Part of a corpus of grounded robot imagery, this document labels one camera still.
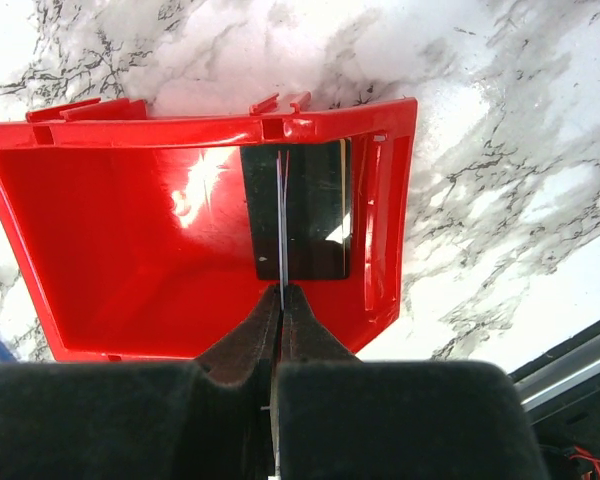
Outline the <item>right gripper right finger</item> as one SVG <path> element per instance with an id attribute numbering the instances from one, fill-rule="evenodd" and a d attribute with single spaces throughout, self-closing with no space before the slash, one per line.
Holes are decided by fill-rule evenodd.
<path id="1" fill-rule="evenodd" d="M 287 287 L 277 369 L 285 479 L 544 479 L 517 391 L 473 361 L 363 362 Z"/>

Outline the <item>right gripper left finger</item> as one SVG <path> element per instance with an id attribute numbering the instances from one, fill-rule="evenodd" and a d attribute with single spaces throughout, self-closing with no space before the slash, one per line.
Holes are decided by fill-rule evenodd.
<path id="1" fill-rule="evenodd" d="M 281 295 L 186 361 L 0 365 L 0 479 L 264 479 Z"/>

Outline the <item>stack of credit cards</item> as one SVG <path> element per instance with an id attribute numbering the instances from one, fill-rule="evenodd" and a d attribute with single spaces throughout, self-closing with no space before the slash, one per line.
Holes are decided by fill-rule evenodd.
<path id="1" fill-rule="evenodd" d="M 247 211 L 261 280 L 279 279 L 278 182 L 285 178 L 288 279 L 344 280 L 350 274 L 352 147 L 322 144 L 240 148 Z"/>

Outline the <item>red plastic bin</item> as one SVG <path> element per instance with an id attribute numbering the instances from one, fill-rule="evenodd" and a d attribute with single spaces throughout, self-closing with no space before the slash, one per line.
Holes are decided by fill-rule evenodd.
<path id="1" fill-rule="evenodd" d="M 0 221 L 55 359 L 196 357 L 279 281 L 256 274 L 243 146 L 351 141 L 349 277 L 290 281 L 351 351 L 397 319 L 417 101 L 310 100 L 152 117 L 91 99 L 0 122 Z"/>

